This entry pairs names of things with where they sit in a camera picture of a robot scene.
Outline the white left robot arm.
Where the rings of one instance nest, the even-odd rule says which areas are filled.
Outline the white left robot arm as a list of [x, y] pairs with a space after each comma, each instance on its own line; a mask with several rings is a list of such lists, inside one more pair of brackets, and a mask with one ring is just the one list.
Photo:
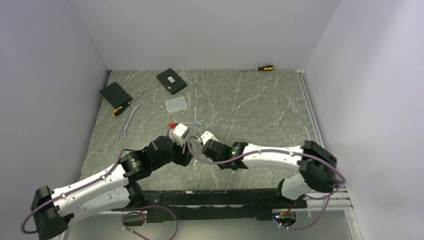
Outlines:
[[35, 191], [31, 212], [40, 240], [50, 240], [68, 229], [79, 215], [77, 208], [117, 188], [127, 190], [168, 163], [186, 167], [193, 155], [192, 144], [183, 145], [168, 136], [159, 136], [140, 150], [123, 149], [108, 168], [71, 185], [51, 189], [44, 185]]

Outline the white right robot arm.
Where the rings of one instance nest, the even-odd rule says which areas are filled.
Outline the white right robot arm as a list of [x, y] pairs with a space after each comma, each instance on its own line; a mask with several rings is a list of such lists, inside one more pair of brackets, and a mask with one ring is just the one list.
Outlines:
[[221, 169], [276, 168], [294, 172], [279, 182], [276, 203], [289, 207], [310, 191], [332, 193], [344, 178], [337, 171], [337, 158], [312, 140], [294, 147], [269, 147], [247, 142], [228, 146], [214, 139], [203, 140], [202, 154]]

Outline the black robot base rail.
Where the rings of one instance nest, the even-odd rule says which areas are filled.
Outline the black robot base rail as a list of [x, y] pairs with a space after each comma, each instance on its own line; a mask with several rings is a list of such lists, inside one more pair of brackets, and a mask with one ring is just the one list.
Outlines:
[[301, 195], [294, 201], [277, 195], [275, 188], [196, 189], [196, 190], [142, 190], [129, 188], [129, 204], [113, 211], [146, 209], [147, 223], [179, 221], [256, 219], [270, 220], [278, 211], [307, 208]]

